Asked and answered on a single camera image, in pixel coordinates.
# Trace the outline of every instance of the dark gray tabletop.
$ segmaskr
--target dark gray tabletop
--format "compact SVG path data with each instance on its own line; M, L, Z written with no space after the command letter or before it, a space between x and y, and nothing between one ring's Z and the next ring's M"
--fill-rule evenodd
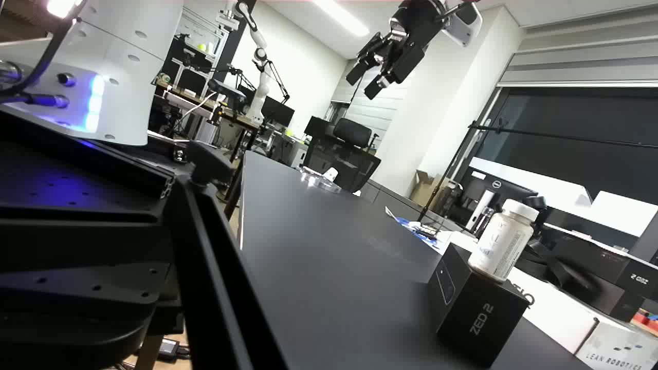
M289 369L476 368L430 328L439 255L383 209L251 152L242 194L240 257ZM525 320L492 368L588 369Z

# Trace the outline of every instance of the office chair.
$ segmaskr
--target office chair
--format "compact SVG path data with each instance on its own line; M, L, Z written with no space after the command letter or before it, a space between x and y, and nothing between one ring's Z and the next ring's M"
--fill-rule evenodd
M338 171L334 182L348 192L360 190L381 163L381 159L365 152L372 130L349 119L340 119L333 135L313 136L304 165L325 173L331 167Z

